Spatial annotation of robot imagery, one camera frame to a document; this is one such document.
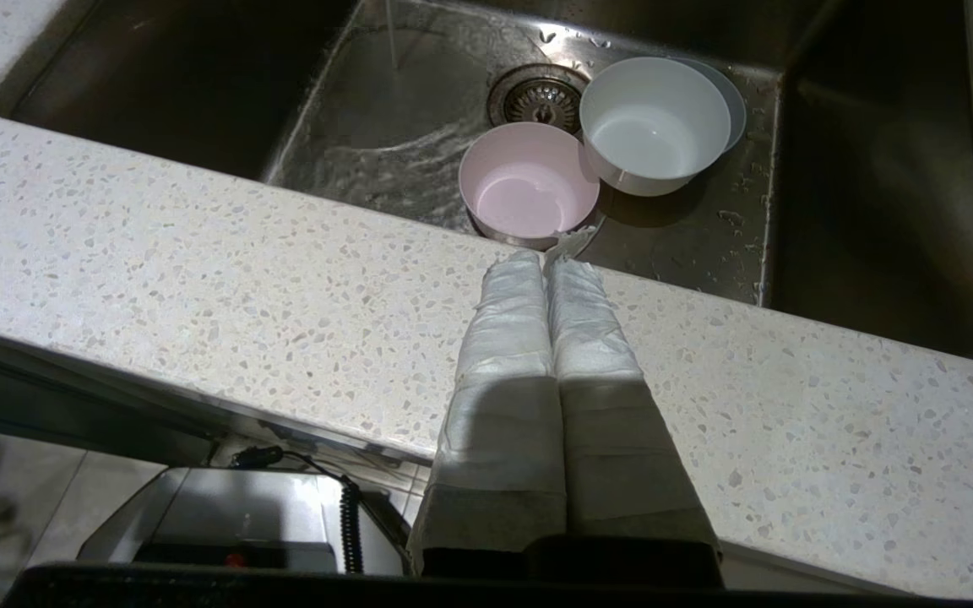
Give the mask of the pink bowl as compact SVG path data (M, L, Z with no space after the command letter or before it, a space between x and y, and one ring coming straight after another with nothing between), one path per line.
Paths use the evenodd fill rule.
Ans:
M457 187L482 235L540 251L586 225L600 197L579 139L535 122L480 135L459 163Z

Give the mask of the tap water stream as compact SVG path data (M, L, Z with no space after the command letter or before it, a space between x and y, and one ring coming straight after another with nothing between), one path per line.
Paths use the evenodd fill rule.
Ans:
M395 22L395 0L383 0L386 35L389 38L390 65L394 74L400 73L400 49L397 41L397 22Z

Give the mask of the stainless steel sink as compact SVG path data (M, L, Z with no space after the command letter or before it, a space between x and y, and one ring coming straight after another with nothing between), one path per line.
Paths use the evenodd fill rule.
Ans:
M583 259L973 359L973 0L63 0L0 116L443 230L514 67L690 57L747 104Z

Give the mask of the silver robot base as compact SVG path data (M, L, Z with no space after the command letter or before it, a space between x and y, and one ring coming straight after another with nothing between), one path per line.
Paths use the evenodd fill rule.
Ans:
M381 490L294 470L174 467L116 509L78 562L405 576L408 524Z

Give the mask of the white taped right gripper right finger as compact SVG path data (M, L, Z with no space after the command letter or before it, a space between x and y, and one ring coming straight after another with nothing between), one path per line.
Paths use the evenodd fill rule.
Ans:
M713 524L598 270L559 259L547 282L568 527L580 535L692 541L719 556Z

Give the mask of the round metal drain strainer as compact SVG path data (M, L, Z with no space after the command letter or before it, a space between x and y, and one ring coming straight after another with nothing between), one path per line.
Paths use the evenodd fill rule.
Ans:
M503 73L492 84L486 115L492 127L535 122L579 136L579 105L590 80L555 64L525 64Z

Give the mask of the blue-grey bowl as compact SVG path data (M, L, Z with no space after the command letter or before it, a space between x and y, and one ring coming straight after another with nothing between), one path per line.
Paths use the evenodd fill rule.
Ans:
M680 62L680 64L684 64L696 70L696 72L701 73L723 96L727 110L730 112L731 120L731 130L725 148L723 149L723 154L730 153L737 146L738 142L741 141L742 135L745 134L747 127L747 104L744 96L742 96L737 86L733 84L733 81L729 77L726 77L725 73L720 72L719 69L706 62L690 57L674 57L673 61Z

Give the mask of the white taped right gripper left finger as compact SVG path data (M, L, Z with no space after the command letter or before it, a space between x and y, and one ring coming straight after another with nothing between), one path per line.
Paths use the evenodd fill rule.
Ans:
M517 252L484 274L408 550L418 576L520 578L526 550L565 526L543 270Z

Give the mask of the dark cabinet front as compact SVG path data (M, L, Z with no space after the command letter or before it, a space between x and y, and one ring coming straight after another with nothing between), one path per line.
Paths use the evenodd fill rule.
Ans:
M209 461L232 416L134 374L0 336L0 432L131 459Z

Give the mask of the white bowl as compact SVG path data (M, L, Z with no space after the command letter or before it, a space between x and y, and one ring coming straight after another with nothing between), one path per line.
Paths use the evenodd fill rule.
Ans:
M584 153L607 185L637 197L674 193L723 155L731 130L723 96L673 58L606 67L580 97Z

